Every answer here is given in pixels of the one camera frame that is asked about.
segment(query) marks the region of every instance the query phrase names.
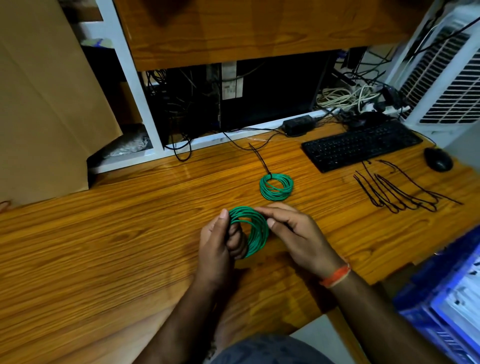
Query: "wristband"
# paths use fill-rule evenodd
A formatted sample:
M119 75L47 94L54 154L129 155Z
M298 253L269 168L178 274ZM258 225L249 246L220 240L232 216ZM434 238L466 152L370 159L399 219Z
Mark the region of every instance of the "wristband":
M333 272L333 274L328 278L321 280L320 284L325 288L332 288L336 284L343 281L347 277L347 275L350 273L351 270L352 268L350 267L350 264L347 263L345 266Z

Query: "black mouse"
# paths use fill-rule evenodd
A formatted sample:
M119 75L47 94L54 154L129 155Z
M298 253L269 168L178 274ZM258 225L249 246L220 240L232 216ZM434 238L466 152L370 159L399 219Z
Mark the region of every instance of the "black mouse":
M437 172L447 172L453 168L452 158L440 148L425 148L423 155L427 165Z

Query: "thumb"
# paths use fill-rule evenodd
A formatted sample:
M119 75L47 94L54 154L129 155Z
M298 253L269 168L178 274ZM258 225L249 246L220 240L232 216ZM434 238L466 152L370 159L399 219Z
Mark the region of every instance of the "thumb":
M287 246L289 250L294 249L298 235L290 230L285 224L278 222L274 218L267 219L268 227L278 236Z
M225 237L227 235L227 230L230 226L230 216L227 209L223 209L212 229L212 234L210 235L210 241L217 247L220 247L225 243Z

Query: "green wire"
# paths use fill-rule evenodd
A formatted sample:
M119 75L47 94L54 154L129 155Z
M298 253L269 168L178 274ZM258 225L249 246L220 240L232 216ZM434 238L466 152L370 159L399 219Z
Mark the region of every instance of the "green wire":
M268 183L269 180L279 181L283 188L277 188ZM260 193L270 201L283 201L293 190L293 179L286 174L272 173L267 174L260 180Z
M268 225L267 221L260 213L256 212L251 207L239 206L231 209L229 214L230 224L234 224L236 222L246 222L252 226L247 240L248 250L245 258L258 252L265 246L265 242L268 238ZM240 220L240 218L249 218L251 221Z

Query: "black keyboard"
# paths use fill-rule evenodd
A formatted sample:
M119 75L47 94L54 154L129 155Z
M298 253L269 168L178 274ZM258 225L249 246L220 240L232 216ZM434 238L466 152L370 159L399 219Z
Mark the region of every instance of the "black keyboard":
M305 154L325 173L420 144L422 139L396 121L302 143Z

